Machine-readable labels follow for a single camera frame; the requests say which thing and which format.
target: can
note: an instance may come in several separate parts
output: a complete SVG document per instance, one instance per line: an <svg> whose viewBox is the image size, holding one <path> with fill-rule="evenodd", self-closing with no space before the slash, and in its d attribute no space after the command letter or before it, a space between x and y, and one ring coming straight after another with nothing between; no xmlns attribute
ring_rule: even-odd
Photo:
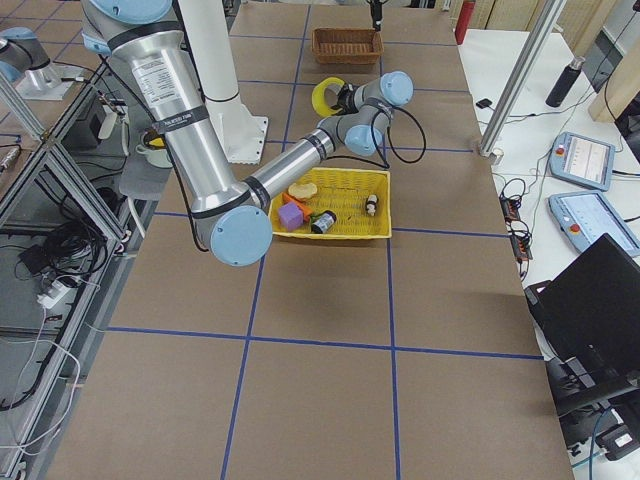
<svg viewBox="0 0 640 480"><path fill-rule="evenodd" d="M336 223L338 217L331 210L325 210L322 214L316 218L311 224L311 231L313 233L327 233L327 231Z"/></svg>

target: small bottle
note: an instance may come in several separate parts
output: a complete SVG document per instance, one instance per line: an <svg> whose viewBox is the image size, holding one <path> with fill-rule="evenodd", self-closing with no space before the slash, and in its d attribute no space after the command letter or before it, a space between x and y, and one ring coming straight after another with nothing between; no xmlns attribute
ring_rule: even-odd
<svg viewBox="0 0 640 480"><path fill-rule="evenodd" d="M336 223L336 214L331 210L325 210L318 218L311 224L311 231L313 233L327 233L327 231Z"/></svg>
<svg viewBox="0 0 640 480"><path fill-rule="evenodd" d="M367 202L364 204L364 208L367 211L367 214L373 217L376 214L376 209L378 208L378 196L375 194L369 195Z"/></svg>
<svg viewBox="0 0 640 480"><path fill-rule="evenodd" d="M560 74L558 81L551 89L551 93L547 97L545 103L550 107L559 107L563 100L566 98L569 90L573 87L573 84L577 80L580 72L582 71L582 64L584 63L584 57L575 57L569 65L564 67L564 70Z"/></svg>

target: robotic arm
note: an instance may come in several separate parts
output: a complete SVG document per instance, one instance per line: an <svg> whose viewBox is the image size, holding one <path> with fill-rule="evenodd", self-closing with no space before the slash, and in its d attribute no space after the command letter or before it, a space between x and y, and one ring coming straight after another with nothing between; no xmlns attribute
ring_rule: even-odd
<svg viewBox="0 0 640 480"><path fill-rule="evenodd" d="M115 0L82 0L82 5L88 25L85 45L112 52L131 68L157 119L155 128L165 135L191 190L198 237L229 265L248 265L266 253L272 229L262 209L273 196L342 144L359 155L374 153L393 107L404 105L413 94L411 80L402 72L353 88L347 96L354 113L325 118L291 148L238 181L180 51L183 32L171 1L145 2L144 9Z"/></svg>
<svg viewBox="0 0 640 480"><path fill-rule="evenodd" d="M14 27L0 32L0 73L15 82L25 72L37 90L60 85L49 55L31 30Z"/></svg>

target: yellow basket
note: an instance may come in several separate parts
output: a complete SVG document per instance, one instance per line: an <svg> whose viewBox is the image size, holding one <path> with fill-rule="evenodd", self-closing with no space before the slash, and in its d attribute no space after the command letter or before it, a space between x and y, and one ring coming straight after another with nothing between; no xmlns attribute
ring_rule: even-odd
<svg viewBox="0 0 640 480"><path fill-rule="evenodd" d="M309 223L291 232L278 218L283 205L282 195L271 201L269 218L273 233L283 237L311 238L314 240L368 240L391 237L391 176L386 171L355 170L345 168L313 168L297 183L313 182L318 194L307 205L316 214L331 210L338 217L328 233L311 233ZM367 215L365 203L369 195L378 197L374 216Z"/></svg>

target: floor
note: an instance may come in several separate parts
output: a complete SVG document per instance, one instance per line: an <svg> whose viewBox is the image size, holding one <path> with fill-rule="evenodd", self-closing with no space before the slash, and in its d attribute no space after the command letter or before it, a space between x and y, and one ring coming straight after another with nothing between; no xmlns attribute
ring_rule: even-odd
<svg viewBox="0 0 640 480"><path fill-rule="evenodd" d="M0 28L36 3L15 2ZM53 5L34 29L69 22L47 42L64 60L80 26L57 17L73 4ZM370 18L332 8L243 6L240 92L272 119L272 158L315 127L308 99L326 76L409 73L428 150L392 161L393 237L276 239L230 269L192 247L172 179L48 479L573 478L448 17L389 9L382 62L336 68L313 60L312 29ZM393 139L420 150L403 117Z"/></svg>

